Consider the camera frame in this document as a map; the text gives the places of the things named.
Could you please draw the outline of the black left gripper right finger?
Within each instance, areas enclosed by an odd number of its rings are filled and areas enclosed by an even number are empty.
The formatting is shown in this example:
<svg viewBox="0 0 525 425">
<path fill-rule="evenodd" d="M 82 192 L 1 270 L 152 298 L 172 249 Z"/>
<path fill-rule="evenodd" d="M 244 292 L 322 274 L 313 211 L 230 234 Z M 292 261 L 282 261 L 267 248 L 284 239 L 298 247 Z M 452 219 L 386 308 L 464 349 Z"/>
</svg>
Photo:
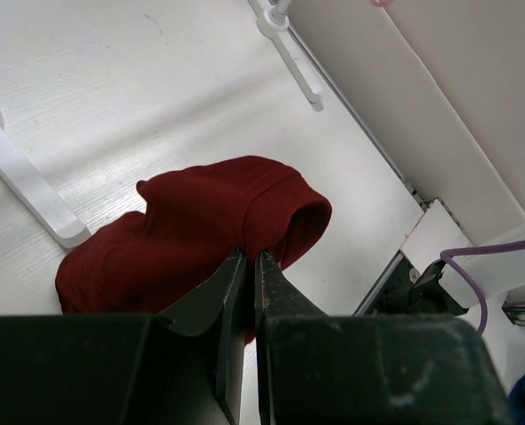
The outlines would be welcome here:
<svg viewBox="0 0 525 425">
<path fill-rule="evenodd" d="M 322 414 L 330 374 L 317 343 L 327 315 L 283 275 L 273 254 L 254 262 L 254 315 L 259 417 L 263 424 L 301 422 L 302 409 Z"/>
</svg>

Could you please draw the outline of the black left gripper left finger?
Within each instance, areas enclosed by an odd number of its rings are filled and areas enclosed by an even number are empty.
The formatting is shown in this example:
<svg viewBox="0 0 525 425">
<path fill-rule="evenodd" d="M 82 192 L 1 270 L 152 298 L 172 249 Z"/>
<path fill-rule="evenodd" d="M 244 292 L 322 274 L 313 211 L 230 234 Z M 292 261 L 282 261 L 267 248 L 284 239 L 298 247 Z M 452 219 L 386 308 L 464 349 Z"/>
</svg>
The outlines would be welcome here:
<svg viewBox="0 0 525 425">
<path fill-rule="evenodd" d="M 205 282 L 159 313 L 167 330 L 169 424 L 240 422 L 247 258 L 232 251 Z"/>
</svg>

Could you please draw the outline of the dark red t shirt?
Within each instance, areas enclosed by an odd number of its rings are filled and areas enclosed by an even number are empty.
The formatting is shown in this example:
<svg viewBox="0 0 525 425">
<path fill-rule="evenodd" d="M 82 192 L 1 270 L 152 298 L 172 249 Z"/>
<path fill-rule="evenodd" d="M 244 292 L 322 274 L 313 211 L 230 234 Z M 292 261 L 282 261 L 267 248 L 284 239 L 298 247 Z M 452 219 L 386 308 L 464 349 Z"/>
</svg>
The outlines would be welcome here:
<svg viewBox="0 0 525 425">
<path fill-rule="evenodd" d="M 296 169 L 245 156 L 136 184 L 145 201 L 61 261 L 63 313 L 159 313 L 210 278 L 234 250 L 290 267 L 322 237 L 329 201 Z"/>
</svg>

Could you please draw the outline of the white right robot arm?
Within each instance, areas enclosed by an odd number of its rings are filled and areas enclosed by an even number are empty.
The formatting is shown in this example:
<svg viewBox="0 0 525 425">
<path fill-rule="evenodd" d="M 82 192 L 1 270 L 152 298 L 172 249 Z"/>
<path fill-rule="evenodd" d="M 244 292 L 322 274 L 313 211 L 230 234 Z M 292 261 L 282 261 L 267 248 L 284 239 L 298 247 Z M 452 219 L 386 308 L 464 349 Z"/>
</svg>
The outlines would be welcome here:
<svg viewBox="0 0 525 425">
<path fill-rule="evenodd" d="M 420 224 L 402 252 L 421 273 L 411 300 L 434 312 L 462 315 L 511 291 L 525 298 L 525 224 L 477 247 L 454 225 Z"/>
</svg>

